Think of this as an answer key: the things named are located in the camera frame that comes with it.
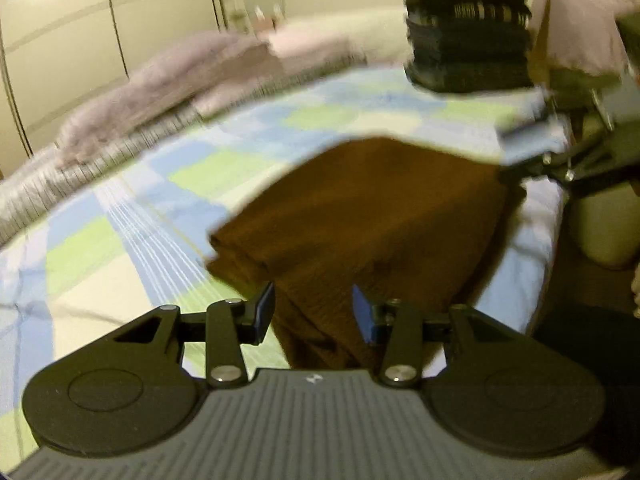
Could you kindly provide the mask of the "checkered bed sheet mattress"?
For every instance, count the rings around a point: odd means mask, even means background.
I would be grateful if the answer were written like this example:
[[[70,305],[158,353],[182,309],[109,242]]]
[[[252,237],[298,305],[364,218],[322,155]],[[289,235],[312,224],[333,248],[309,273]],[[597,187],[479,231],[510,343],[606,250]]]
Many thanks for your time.
[[[185,128],[64,200],[1,252],[2,470],[35,451],[21,397],[38,370],[161,304],[232,296],[206,273],[208,234],[286,170],[375,133],[507,163],[563,151],[556,119],[498,137],[541,100],[438,96],[398,67],[354,68]]]

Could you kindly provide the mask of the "white pillow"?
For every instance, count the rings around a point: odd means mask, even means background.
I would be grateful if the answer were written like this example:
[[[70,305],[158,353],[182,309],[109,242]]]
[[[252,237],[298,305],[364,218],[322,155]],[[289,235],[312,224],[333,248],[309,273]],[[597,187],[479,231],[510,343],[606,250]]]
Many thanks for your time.
[[[404,65],[412,58],[406,17],[401,6],[381,6],[292,18],[283,28],[335,32],[346,37],[369,64]]]

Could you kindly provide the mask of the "pink folded blanket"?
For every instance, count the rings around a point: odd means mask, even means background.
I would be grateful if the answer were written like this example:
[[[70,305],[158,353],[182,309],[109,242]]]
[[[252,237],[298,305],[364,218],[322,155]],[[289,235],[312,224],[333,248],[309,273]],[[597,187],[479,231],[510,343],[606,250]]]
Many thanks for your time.
[[[115,141],[181,104],[212,116],[259,91],[363,62],[362,52],[339,32],[199,32],[154,55],[124,84],[76,108],[56,139],[58,164],[91,162]]]

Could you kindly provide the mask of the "white sliding wardrobe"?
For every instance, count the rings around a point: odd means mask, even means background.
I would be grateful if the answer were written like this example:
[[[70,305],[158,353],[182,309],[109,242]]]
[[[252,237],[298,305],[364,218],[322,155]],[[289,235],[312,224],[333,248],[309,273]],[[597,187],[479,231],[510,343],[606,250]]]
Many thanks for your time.
[[[227,25],[221,0],[1,0],[1,173],[152,55]]]

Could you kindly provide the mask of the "white striped quilt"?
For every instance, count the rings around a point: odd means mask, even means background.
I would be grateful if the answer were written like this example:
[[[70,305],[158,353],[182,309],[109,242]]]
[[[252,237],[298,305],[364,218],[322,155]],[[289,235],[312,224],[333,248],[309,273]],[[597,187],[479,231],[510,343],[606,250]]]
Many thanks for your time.
[[[192,106],[179,106],[113,142],[91,162],[66,168],[58,166],[56,146],[46,146],[1,181],[1,244],[89,183],[200,121]]]

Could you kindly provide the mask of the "brown knit sweater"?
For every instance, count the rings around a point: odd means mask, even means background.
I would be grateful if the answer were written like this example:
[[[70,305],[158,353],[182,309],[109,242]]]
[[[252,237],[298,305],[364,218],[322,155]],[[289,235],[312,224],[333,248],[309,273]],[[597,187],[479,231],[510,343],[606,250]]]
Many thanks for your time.
[[[245,296],[271,283],[295,368],[375,368],[352,294],[442,312],[472,295],[525,198],[494,165],[386,136],[304,162],[209,235],[207,271]]]

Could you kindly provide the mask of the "stack of dark folded clothes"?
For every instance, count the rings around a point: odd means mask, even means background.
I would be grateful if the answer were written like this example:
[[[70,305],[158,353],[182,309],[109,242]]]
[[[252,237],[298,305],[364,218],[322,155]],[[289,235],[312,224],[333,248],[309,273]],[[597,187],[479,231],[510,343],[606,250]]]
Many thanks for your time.
[[[416,86],[439,93],[529,88],[528,0],[404,0]]]

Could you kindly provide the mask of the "white round bin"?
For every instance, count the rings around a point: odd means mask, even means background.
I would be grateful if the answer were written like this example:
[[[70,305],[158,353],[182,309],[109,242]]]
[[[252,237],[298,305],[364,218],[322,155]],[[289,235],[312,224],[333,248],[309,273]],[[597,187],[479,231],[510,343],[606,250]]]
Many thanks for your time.
[[[639,196],[630,184],[574,200],[570,237],[592,262],[607,269],[629,266],[639,253]]]

